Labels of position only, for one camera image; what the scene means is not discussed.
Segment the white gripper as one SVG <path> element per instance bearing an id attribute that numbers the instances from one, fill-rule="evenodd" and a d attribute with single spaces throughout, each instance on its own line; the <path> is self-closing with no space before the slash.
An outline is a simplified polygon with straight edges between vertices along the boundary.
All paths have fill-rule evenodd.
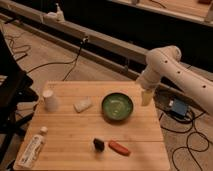
<path id="1" fill-rule="evenodd" d="M 136 79 L 136 83 L 139 84 L 143 89 L 142 105 L 148 106 L 151 102 L 154 94 L 154 89 L 159 85 L 162 76 L 152 69 L 145 69 Z"/>

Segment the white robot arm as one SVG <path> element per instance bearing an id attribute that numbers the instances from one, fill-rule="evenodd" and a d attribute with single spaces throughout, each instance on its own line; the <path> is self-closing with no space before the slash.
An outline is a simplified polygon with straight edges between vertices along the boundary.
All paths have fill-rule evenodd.
<path id="1" fill-rule="evenodd" d="M 213 115 L 213 82 L 180 64 L 181 50 L 176 46 L 155 48 L 146 53 L 146 68 L 137 78 L 145 91 L 153 91 L 166 77 Z"/>

